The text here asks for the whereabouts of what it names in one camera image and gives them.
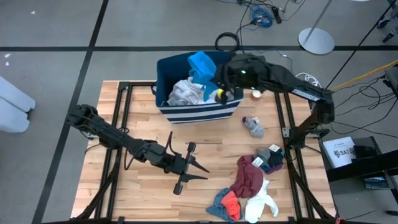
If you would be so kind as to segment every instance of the metal pole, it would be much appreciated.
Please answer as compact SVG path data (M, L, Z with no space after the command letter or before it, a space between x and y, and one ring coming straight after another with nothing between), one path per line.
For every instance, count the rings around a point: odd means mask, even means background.
M307 42L307 40L310 38L313 30L315 30L315 28L317 28L318 23L321 21L323 15L325 14L326 10L329 8L329 5L331 3L331 0L328 1L328 4L326 4L325 8L323 8L322 13L320 14L320 16L318 17L317 21L315 22L315 24L312 26L311 31L308 33L307 37L304 40L304 43Z

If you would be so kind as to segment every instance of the striped basket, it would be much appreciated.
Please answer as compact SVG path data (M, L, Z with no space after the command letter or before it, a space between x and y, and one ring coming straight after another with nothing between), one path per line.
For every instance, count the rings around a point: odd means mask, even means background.
M188 57L196 52L163 58L157 62L157 88L152 89L156 106L171 123L190 123L229 118L243 99L243 90L237 89L234 100L226 105L210 103L206 105L165 106L173 86L180 80L188 78L191 69ZM228 52L205 52L216 65L229 60Z

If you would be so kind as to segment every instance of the wooden tabletop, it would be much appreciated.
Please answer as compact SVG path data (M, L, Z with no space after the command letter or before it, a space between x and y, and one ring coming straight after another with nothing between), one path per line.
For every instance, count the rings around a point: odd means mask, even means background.
M113 116L118 83L118 81L103 83L97 105L99 115L109 123ZM188 173L209 179L191 180L184 185L181 195L174 195L177 175L164 174L162 169L151 166L148 162L143 164L136 161L129 170L125 171L122 158L113 219L124 216L126 220L137 221L221 221L207 214L205 209L212 205L215 195L221 189L230 187L234 183L238 169L237 160L242 155L254 154L259 147L269 147L271 144L283 146L274 94L267 91L259 101L253 101L250 94L250 91L245 91L243 101L230 119L170 124L157 109L150 88L134 87L127 122L129 135L134 138L155 139L159 144L165 145L169 132L173 131L173 149L185 156L188 143L195 142L197 144L195 157L210 173L207 174L191 166ZM124 96L118 127L123 116ZM283 95L280 97L288 124ZM290 100L298 125L310 115L308 103L294 95L290 96ZM252 138L242 125L243 116L257 116L265 129L265 136ZM98 144L98 140L90 141L88 147L95 144ZM306 145L319 149L316 139L307 139ZM71 217L79 215L98 191L105 152L102 146L94 147L87 152ZM302 149L302 155L310 190L329 214L334 216L335 208L321 155L306 148ZM270 181L267 193L278 205L279 214L273 217L270 208L265 206L261 221L286 221L288 217L295 217L287 166L284 164L281 170L271 175L264 174L264 177ZM303 193L300 187L297 188L303 215L306 216ZM108 196L105 196L103 214L106 211L107 201ZM240 202L244 211L246 199L240 199Z

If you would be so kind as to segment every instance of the floor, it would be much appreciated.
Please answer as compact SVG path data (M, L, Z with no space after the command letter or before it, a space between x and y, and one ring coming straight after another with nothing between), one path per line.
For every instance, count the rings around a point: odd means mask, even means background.
M78 131L63 125L70 106L77 103L96 105L103 80L156 79L156 61L201 47L208 49L220 33L235 32L244 12L244 7L237 4L216 0L113 0L107 5L103 2L108 0L0 0L0 54L11 54L8 58L0 57L0 75L37 101L26 132L0 133L0 223L32 222L56 149L55 161L59 158L60 163L58 169L51 169L56 176L51 191L45 190L49 193L49 200L42 221L67 220L70 217L87 145L87 140ZM285 4L285 0L273 2L280 7ZM387 9L388 3L334 0L319 27L327 30L340 48L328 55L312 55L297 47L297 36L302 29L313 25L326 2L306 0L289 21L275 23L269 29L243 30L244 44L275 46L277 49L290 46L280 52L293 60L294 73L307 72L327 86L352 50L358 49L354 46L358 46ZM105 14L103 21L97 21L101 7ZM298 7L299 4L290 2L286 17ZM249 22L248 15L244 22ZM381 42L383 35L396 24L395 21L383 30L374 29L362 45L384 45ZM234 43L223 40L221 44ZM396 60L398 38L386 44L392 46L386 51L360 48L331 86ZM100 51L101 48L94 46L131 48L102 48L108 51ZM264 55L272 63L290 66L290 61L275 50ZM382 83L374 87L381 94L388 93ZM342 102L357 90L340 91L334 95L334 101L336 104ZM356 95L336 112L373 101ZM393 102L380 105L373 111L361 108L357 113L339 116L336 120L356 126L368 124L383 117ZM397 116L398 111L393 108L386 119L368 129L396 135L398 128L389 124L394 124ZM351 131L346 126L336 124L333 127L337 131ZM67 135L67 138L58 141L61 135ZM395 150L398 139L365 131L349 135L331 132L325 139L370 135L376 138L382 152ZM331 183L331 189L342 217L376 210L354 220L397 223L396 217L383 212L398 210L389 191L368 191L355 180Z

